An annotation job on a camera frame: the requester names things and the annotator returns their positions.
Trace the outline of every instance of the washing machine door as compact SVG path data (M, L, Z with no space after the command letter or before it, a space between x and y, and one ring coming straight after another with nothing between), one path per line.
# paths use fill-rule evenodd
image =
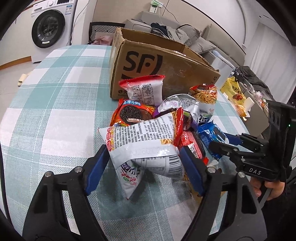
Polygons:
M41 13L32 27L32 40L39 48L49 48L63 35L65 17L56 10Z

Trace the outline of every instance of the wooden baseboard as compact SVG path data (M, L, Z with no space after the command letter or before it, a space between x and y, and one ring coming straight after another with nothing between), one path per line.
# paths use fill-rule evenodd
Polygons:
M14 61L11 61L11 62L8 62L8 63L5 63L5 64L1 65L0 70L6 69L8 67L11 67L11 66L14 66L14 65L17 65L17 64L23 64L23 63L26 63L26 62L30 62L30 61L32 61L31 56L20 58L20 59L17 59L17 60L14 60Z

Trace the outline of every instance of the sf logo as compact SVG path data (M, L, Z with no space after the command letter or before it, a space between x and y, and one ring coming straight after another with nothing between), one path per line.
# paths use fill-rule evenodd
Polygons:
M136 74L135 76L135 73L133 73L134 77L130 77L128 76L128 73L122 74L121 79L123 80L132 79L142 75L157 74L163 63L163 57L159 54L157 54L156 58L151 54L142 54L140 56L140 54L136 51L128 51L126 61L128 63L124 65L123 70L127 72L136 70L136 73L139 73L139 75Z

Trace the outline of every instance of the plastic container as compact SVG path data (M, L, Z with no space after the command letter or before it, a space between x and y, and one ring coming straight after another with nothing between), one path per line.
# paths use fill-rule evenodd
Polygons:
M223 86L231 72L235 69L235 67L227 59L222 57L222 55L219 54L217 51L213 50L212 54L216 56L215 60L212 63L212 67L214 69L218 69L221 75L215 83L215 86L217 86L218 89L221 89L221 87Z

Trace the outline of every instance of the sofa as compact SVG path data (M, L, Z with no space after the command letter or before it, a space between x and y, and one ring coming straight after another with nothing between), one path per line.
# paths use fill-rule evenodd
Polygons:
M186 26L191 24L198 32L199 36L197 38L201 38L198 42L202 41L208 43L211 48L209 51L204 52L201 49L199 52L195 50L197 45L196 39L193 39L188 43L185 43L191 50L197 52L202 57L204 57L210 64L215 59L215 56L211 53L212 50L218 51L225 59L230 61L235 67L239 67L244 65L245 52L242 48L222 29L220 28L214 21L207 18L206 23L208 24L204 29L199 29L205 25L205 16L203 15L201 21L197 21L196 23L179 23L177 21L165 18L158 14L154 14L151 12L142 11L138 13L133 19L128 19L125 22L125 28L134 29L144 32L151 31L151 23L160 23L161 25L166 25L171 27L172 29L184 29Z

